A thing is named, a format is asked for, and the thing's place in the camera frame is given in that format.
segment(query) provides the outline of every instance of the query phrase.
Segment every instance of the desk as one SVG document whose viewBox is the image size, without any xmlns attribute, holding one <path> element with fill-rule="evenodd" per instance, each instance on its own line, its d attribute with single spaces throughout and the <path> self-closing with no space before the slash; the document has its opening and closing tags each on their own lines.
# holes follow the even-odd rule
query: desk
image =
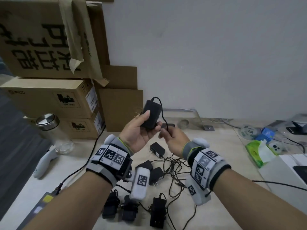
<svg viewBox="0 0 307 230">
<path fill-rule="evenodd" d="M 236 129 L 226 124 L 212 123 L 215 131 L 203 131 L 203 130 L 184 130 L 190 139 L 194 137 L 205 138 L 210 147 L 224 157 L 227 162 L 232 166 L 232 169 L 242 174 L 243 176 L 252 180 L 262 180 L 258 173 L 257 167 L 253 164 L 248 156 L 248 153 L 244 147 L 246 144 L 236 133 Z M 96 149 L 103 144 L 105 138 L 111 133 L 104 132 L 98 140 Z M 148 144 L 132 159 L 132 167 L 135 168 L 138 164 L 146 160 L 155 160 L 157 157 L 149 152 L 149 146 L 158 142 L 162 147 L 166 149 L 165 157 L 171 156 L 170 151 L 167 149 L 167 145 L 163 139 L 158 139 L 156 135 L 151 139 Z M 5 216 L 0 222 L 0 229 L 15 230 L 23 219 L 28 215 L 40 198 L 45 192 L 53 191 L 60 182 L 69 174 L 79 169 L 88 159 L 89 154 L 94 145 L 94 140 L 78 140 L 75 141 L 75 149 L 68 155 L 60 155 L 57 160 L 52 162 L 48 172 L 41 179 L 38 180 L 34 177 L 30 177 L 16 200 L 11 205 Z M 163 166 L 163 162 L 153 162 L 153 167 Z M 182 172 L 189 171 L 189 168 L 184 167 Z M 64 186 L 70 185 L 74 182 L 84 170 L 69 179 Z M 160 193 L 164 193 L 167 198 L 167 203 L 172 199 L 168 195 L 168 190 L 171 183 L 170 175 L 166 175 L 164 179 L 158 182 L 156 187 L 149 186 L 147 190 L 147 196 L 142 201 L 142 204 L 147 208 L 153 200 L 153 197 L 158 197 Z M 120 181 L 119 185 L 130 189 L 131 183 Z M 123 201 L 123 198 L 128 193 L 122 190 L 120 187 L 116 187 L 119 193 L 119 198 Z M 180 188 L 173 185 L 172 192 L 178 193 Z M 186 221 L 194 213 L 194 203 L 190 197 L 188 191 L 185 189 L 178 200 L 174 201 L 169 207 L 170 216 L 174 222 L 177 230 L 181 230 Z M 114 220 L 104 220 L 100 216 L 95 224 L 95 230 L 101 229 L 148 229 L 150 222 L 150 214 L 147 213 L 142 207 L 139 207 L 139 213 L 136 220 L 127 224 L 118 220 L 117 214 Z M 172 229 L 171 223 L 167 217 L 164 229 Z M 211 201 L 205 205 L 197 207 L 195 217 L 189 222 L 186 229 L 240 229 L 239 225 L 234 221 L 228 211 L 224 208 L 222 203 L 216 197 L 214 193 L 211 193 Z"/>
</svg>

